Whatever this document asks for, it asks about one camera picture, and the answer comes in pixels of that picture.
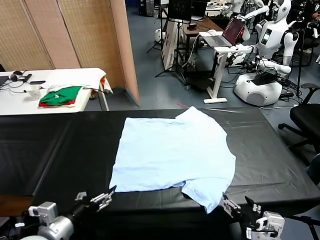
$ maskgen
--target desk leg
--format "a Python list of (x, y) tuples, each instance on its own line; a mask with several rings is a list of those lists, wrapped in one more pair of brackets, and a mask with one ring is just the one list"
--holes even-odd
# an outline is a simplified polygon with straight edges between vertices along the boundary
[(210, 86), (208, 86), (207, 89), (206, 89), (206, 91), (208, 92), (210, 98), (203, 100), (203, 102), (205, 104), (216, 104), (216, 103), (226, 103), (226, 102), (228, 102), (228, 100), (226, 98), (217, 98), (218, 97), (219, 88), (220, 88), (220, 84), (221, 84), (221, 80), (222, 80), (222, 76), (224, 75), (224, 71), (225, 71), (227, 56), (228, 56), (227, 52), (222, 53), (222, 54), (223, 55), (221, 56), (220, 64), (219, 64), (219, 67), (217, 69), (217, 74), (216, 74), (213, 90), (211, 89)]
[(211, 70), (212, 77), (215, 75), (215, 72), (216, 72), (217, 63), (218, 63), (218, 54), (219, 53), (214, 50), (214, 59), (213, 59), (213, 65)]
[(105, 108), (106, 108), (107, 111), (109, 111), (109, 106), (108, 106), (108, 103), (107, 103), (105, 91), (104, 91), (104, 88), (102, 87), (101, 82), (100, 82), (100, 86), (99, 87), (100, 87), (100, 91), (102, 91), (102, 98), (103, 98), (103, 102), (104, 102)]
[[(188, 61), (188, 59), (189, 59), (189, 45), (190, 45), (190, 37), (186, 36), (184, 63), (186, 63), (186, 61)], [(187, 76), (187, 68), (188, 68), (188, 64), (186, 64), (183, 68), (183, 76), (184, 77)]]
[(196, 42), (195, 42), (195, 52), (198, 52), (198, 48), (199, 48), (199, 41), (200, 41), (200, 37), (196, 38)]

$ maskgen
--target green cloth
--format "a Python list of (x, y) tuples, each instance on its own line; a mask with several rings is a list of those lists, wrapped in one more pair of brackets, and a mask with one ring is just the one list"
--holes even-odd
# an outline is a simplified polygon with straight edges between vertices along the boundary
[(52, 106), (61, 106), (76, 99), (81, 86), (71, 86), (47, 93), (40, 99), (40, 103)]

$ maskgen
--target robotic hand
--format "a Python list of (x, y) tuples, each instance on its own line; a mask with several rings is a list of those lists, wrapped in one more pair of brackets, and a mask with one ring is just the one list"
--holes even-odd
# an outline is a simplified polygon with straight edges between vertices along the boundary
[(220, 10), (220, 13), (223, 16), (226, 16), (228, 13), (230, 13), (232, 11), (232, 4), (231, 3), (226, 3), (226, 5)]
[(262, 211), (260, 205), (245, 196), (250, 207), (244, 211), (239, 205), (223, 195), (223, 209), (233, 219), (245, 227), (246, 238), (249, 240), (281, 240), (280, 236), (285, 225), (285, 219), (274, 212)]
[(117, 186), (112, 187), (108, 193), (89, 199), (86, 192), (76, 196), (73, 209), (64, 216), (58, 216), (57, 205), (54, 202), (44, 202), (39, 206), (31, 206), (28, 211), (32, 217), (38, 217), (41, 226), (37, 236), (28, 236), (22, 240), (69, 240), (74, 233), (74, 223), (84, 213), (99, 212), (112, 201), (112, 195)]

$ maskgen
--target monitor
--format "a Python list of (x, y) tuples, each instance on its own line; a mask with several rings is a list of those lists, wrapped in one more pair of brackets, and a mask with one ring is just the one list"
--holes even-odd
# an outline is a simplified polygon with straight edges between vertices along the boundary
[(237, 18), (232, 17), (226, 26), (222, 36), (227, 39), (232, 45), (237, 41), (241, 31), (244, 29), (245, 23)]
[(204, 17), (207, 10), (207, 2), (204, 1), (192, 1), (192, 16)]

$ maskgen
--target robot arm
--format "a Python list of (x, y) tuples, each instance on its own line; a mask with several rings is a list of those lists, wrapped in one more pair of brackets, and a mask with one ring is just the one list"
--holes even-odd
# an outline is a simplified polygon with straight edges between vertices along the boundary
[(263, 26), (264, 26), (267, 22), (268, 22), (268, 21), (264, 19), (264, 20), (262, 20), (261, 22), (259, 22), (259, 23), (255, 26), (255, 29), (256, 29), (259, 37), (261, 36), (261, 31), (262, 31)]
[(291, 72), (291, 67), (289, 67), (288, 65), (281, 65), (281, 64), (278, 64), (274, 61), (270, 61), (266, 58), (260, 59), (258, 61), (257, 66), (260, 70), (264, 70), (264, 71), (266, 71), (268, 69), (275, 70), (278, 74), (280, 74), (281, 77), (284, 77)]
[(269, 12), (269, 7), (268, 6), (265, 6), (263, 5), (262, 7), (260, 7), (259, 9), (257, 10), (254, 10), (252, 12), (249, 12), (247, 15), (245, 15), (243, 18), (244, 19), (250, 19), (250, 18), (253, 18), (259, 14), (263, 14), (263, 13), (267, 13)]
[(284, 52), (283, 52), (283, 65), (289, 66), (292, 55), (294, 54), (294, 48), (298, 41), (297, 32), (288, 32), (285, 34), (283, 43), (284, 43)]
[(54, 202), (46, 201), (39, 206), (31, 206), (28, 209), (29, 215), (38, 217), (41, 226), (37, 236), (28, 236), (22, 240), (69, 240), (74, 233), (74, 223), (85, 213), (99, 212), (107, 207), (112, 201), (116, 187), (92, 199), (87, 197), (86, 192), (78, 193), (73, 209), (66, 215), (58, 216), (57, 205)]
[(274, 212), (262, 211), (260, 205), (245, 196), (249, 210), (245, 211), (226, 195), (222, 197), (224, 211), (242, 223), (247, 239), (280, 240), (285, 219)]

